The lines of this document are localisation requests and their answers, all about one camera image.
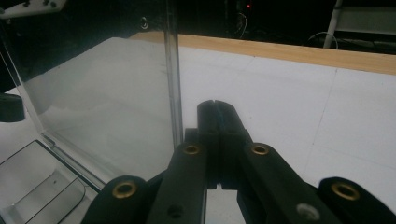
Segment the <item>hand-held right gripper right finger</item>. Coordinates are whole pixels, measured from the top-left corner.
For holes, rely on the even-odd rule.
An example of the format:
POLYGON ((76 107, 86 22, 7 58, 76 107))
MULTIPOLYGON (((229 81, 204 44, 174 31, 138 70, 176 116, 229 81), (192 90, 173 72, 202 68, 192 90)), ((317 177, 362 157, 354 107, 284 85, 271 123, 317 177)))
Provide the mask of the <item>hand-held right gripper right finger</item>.
POLYGON ((233 105, 216 101, 219 127, 219 182, 223 189, 238 189, 240 155, 251 141, 233 105))

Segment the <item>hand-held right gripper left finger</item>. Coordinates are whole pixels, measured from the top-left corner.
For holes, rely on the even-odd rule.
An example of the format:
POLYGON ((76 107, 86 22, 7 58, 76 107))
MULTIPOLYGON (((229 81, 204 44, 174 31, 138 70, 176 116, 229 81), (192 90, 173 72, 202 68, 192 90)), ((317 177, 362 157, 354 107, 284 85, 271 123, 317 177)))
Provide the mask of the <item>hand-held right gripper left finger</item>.
POLYGON ((207 150, 207 187, 215 189, 219 183, 219 125, 216 103, 202 102, 197 107, 198 140, 207 150))

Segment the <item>clear plastic compartment box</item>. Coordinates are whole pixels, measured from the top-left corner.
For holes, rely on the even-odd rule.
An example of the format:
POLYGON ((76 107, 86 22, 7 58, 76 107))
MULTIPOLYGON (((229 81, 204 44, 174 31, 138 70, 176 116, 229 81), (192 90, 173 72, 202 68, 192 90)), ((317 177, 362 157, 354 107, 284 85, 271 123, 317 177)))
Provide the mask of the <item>clear plastic compartment box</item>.
POLYGON ((181 140, 175 0, 67 0, 0 20, 32 140, 0 158, 0 224, 114 224, 146 210, 181 140))

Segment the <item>white table cover sheet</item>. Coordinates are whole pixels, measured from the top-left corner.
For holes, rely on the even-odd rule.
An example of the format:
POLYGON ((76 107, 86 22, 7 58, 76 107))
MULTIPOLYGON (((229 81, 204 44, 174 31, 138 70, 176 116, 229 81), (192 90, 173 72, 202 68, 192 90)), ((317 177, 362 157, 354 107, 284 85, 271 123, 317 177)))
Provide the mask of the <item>white table cover sheet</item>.
POLYGON ((181 140, 147 183, 139 217, 205 224, 207 150, 197 107, 233 105, 251 141, 236 204, 246 224, 396 224, 396 77, 178 47, 181 140))

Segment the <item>wooden table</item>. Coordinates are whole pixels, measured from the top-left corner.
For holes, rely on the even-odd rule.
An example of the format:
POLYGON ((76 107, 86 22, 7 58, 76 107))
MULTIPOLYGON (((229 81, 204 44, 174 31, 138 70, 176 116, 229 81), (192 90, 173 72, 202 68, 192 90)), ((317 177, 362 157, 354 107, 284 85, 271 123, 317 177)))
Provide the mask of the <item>wooden table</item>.
POLYGON ((207 49, 297 63, 310 63, 396 76, 396 55, 320 49, 201 35, 178 35, 181 47, 207 49))

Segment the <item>white metal desk frame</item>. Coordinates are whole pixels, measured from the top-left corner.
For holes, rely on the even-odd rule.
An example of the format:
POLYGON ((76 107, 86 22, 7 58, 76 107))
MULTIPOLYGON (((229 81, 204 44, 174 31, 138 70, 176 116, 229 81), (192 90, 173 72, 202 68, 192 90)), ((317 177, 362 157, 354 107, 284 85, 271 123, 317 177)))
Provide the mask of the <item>white metal desk frame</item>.
POLYGON ((396 35, 396 0, 335 0, 325 49, 336 42, 336 31, 396 35))

